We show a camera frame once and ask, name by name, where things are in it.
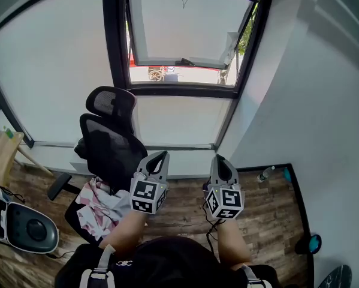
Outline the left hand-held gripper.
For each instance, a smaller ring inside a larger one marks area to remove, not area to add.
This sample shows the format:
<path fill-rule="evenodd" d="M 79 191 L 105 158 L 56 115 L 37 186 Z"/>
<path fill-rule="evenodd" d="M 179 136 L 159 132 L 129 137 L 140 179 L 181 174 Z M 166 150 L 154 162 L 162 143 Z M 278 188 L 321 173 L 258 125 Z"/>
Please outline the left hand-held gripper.
<path fill-rule="evenodd" d="M 162 206 L 168 192 L 166 181 L 170 155 L 168 151 L 159 151 L 144 157 L 131 179 L 130 206 L 132 210 L 145 214 L 156 214 Z"/>

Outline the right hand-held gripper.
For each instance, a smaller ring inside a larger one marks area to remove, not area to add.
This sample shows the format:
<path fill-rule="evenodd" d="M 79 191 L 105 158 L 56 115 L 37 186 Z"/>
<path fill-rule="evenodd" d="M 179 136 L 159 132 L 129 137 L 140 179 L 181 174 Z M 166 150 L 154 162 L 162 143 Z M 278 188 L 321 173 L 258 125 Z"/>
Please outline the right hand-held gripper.
<path fill-rule="evenodd" d="M 244 194 L 241 191 L 239 174 L 223 156 L 216 154 L 210 167 L 210 188 L 206 203 L 215 219 L 235 219 L 244 209 Z"/>

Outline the person's right forearm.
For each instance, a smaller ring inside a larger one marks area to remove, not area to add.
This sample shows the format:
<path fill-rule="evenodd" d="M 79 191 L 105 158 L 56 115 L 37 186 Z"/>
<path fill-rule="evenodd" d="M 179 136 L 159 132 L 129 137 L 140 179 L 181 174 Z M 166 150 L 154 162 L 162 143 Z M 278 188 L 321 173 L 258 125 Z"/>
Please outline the person's right forearm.
<path fill-rule="evenodd" d="M 248 246 L 236 219 L 226 220 L 218 225 L 218 254 L 220 263 L 233 270 L 243 265 L 251 265 Z"/>

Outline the person's left forearm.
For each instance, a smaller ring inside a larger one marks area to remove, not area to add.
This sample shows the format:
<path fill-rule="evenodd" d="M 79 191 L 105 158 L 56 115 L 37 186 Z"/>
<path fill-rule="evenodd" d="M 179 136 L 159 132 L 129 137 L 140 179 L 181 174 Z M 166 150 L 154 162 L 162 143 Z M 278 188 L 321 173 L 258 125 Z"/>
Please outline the person's left forearm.
<path fill-rule="evenodd" d="M 99 248 L 111 245 L 120 258 L 126 258 L 135 250 L 146 224 L 148 214 L 130 211 L 119 224 L 101 241 Z"/>

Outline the black framed hinged window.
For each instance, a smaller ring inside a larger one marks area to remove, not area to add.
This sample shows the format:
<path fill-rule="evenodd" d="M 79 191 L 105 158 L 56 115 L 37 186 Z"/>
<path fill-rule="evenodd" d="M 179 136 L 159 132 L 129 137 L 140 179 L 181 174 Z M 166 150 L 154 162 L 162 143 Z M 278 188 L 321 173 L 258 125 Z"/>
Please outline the black framed hinged window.
<path fill-rule="evenodd" d="M 148 77 L 149 66 L 129 67 L 128 49 L 132 49 L 132 38 L 127 0 L 102 0 L 113 84 L 136 97 L 132 128 L 149 149 L 215 150 L 220 147 L 248 81 L 272 3 L 272 0 L 251 1 L 258 3 L 258 9 L 243 56 L 239 55 L 238 42 L 233 59 L 225 69 L 167 66 L 175 67 L 181 74 L 179 81 L 153 82 Z"/>

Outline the clear water bottle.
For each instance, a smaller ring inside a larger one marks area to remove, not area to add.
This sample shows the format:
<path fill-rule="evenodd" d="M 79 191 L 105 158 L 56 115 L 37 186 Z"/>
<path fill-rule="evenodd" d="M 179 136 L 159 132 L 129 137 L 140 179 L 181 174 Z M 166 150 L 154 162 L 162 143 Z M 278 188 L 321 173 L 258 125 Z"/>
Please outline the clear water bottle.
<path fill-rule="evenodd" d="M 262 183 L 266 181 L 274 173 L 274 170 L 275 166 L 267 167 L 262 173 L 257 176 L 257 182 Z"/>

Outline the black mesh office chair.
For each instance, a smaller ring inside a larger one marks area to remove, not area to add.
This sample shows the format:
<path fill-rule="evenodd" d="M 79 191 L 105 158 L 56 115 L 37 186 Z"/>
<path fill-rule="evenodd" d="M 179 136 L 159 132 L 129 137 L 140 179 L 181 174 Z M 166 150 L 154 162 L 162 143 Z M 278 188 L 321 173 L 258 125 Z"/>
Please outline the black mesh office chair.
<path fill-rule="evenodd" d="M 83 137 L 75 152 L 86 160 L 93 178 L 99 177 L 109 185 L 111 194 L 119 190 L 130 191 L 133 174 L 139 162 L 147 156 L 146 148 L 134 136 L 132 128 L 135 105 L 136 97 L 132 93 L 120 88 L 100 86 L 89 94 L 86 100 L 88 112 L 80 117 Z M 62 190 L 77 197 L 83 186 L 78 188 L 71 185 L 70 179 L 70 174 L 61 174 L 49 187 L 48 198 L 54 200 Z M 85 241 L 99 245 L 104 238 L 96 241 L 80 227 L 77 216 L 80 205 L 75 199 L 65 213 L 66 221 Z"/>

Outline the pink and white cloth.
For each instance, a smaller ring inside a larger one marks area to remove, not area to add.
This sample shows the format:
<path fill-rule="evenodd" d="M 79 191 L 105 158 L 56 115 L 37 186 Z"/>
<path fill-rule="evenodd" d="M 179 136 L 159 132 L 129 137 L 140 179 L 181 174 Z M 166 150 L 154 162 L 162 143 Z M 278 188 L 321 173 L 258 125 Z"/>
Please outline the pink and white cloth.
<path fill-rule="evenodd" d="M 80 205 L 80 227 L 96 241 L 106 237 L 131 210 L 129 192 L 119 190 L 111 194 L 109 185 L 99 177 L 85 183 L 75 202 Z"/>

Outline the wooden cart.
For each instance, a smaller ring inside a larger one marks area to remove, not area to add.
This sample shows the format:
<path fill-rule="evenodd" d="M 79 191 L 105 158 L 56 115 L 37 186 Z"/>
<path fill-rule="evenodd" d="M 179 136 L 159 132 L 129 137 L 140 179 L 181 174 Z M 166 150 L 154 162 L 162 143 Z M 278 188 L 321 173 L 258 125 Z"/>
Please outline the wooden cart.
<path fill-rule="evenodd" d="M 153 82 L 178 82 L 181 76 L 175 67 L 167 66 L 149 66 L 147 73 L 149 80 Z"/>

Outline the black and blue round object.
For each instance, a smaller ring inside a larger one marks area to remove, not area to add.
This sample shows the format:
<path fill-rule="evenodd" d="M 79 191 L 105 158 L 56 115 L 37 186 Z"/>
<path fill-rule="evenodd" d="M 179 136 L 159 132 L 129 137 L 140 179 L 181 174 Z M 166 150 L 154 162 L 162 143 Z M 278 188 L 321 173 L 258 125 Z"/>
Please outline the black and blue round object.
<path fill-rule="evenodd" d="M 322 246 L 322 238 L 320 235 L 311 235 L 302 237 L 295 244 L 295 252 L 297 254 L 316 254 Z"/>

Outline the white plastic wrap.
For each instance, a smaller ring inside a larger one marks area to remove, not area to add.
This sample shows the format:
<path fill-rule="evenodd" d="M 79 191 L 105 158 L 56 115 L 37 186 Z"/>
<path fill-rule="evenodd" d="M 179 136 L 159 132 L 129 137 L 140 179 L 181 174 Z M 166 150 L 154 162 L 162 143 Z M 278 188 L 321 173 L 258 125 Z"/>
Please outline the white plastic wrap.
<path fill-rule="evenodd" d="M 227 32 L 226 46 L 222 54 L 222 60 L 225 65 L 230 65 L 238 42 L 239 42 L 238 32 Z"/>

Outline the grey and white device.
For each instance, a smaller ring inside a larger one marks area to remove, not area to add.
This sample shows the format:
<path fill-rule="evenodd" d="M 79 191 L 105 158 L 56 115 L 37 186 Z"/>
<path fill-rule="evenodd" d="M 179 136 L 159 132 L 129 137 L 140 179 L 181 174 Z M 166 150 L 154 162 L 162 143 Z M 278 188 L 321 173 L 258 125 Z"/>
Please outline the grey and white device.
<path fill-rule="evenodd" d="M 34 254 L 50 254 L 59 243 L 54 221 L 11 200 L 14 193 L 0 186 L 0 243 Z"/>

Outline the green tree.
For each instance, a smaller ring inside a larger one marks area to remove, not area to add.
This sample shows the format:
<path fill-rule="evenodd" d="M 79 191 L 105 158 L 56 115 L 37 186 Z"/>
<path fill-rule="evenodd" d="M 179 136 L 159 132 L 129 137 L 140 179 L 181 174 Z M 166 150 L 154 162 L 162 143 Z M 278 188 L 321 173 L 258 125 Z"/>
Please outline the green tree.
<path fill-rule="evenodd" d="M 248 47 L 248 43 L 249 43 L 249 39 L 251 37 L 251 32 L 252 32 L 252 25 L 255 22 L 255 17 L 256 17 L 256 13 L 257 13 L 257 9 L 258 9 L 258 3 L 254 4 L 254 8 L 251 12 L 251 16 L 249 18 L 248 24 L 246 25 L 242 37 L 239 41 L 239 47 L 238 47 L 238 52 L 239 55 L 244 55 L 245 51 Z"/>

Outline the light wooden chair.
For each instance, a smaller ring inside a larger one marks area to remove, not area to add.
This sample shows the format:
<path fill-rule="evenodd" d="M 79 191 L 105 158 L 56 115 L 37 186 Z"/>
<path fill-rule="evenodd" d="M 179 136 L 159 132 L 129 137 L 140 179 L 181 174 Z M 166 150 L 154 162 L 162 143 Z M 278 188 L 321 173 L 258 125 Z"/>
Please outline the light wooden chair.
<path fill-rule="evenodd" d="M 53 176 L 53 173 L 50 170 L 46 169 L 27 151 L 20 147 L 24 136 L 25 135 L 22 132 L 14 132 L 12 137 L 9 137 L 5 131 L 0 131 L 0 186 L 6 186 L 17 152 L 20 152 L 44 173 Z"/>

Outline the dark marbled round stool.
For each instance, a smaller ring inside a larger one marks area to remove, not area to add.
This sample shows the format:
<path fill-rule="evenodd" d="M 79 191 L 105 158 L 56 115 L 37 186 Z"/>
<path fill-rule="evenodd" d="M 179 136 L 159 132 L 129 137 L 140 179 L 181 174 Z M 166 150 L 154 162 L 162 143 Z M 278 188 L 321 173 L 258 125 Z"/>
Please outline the dark marbled round stool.
<path fill-rule="evenodd" d="M 318 288 L 351 288 L 352 270 L 348 265 L 341 265 L 331 271 Z"/>

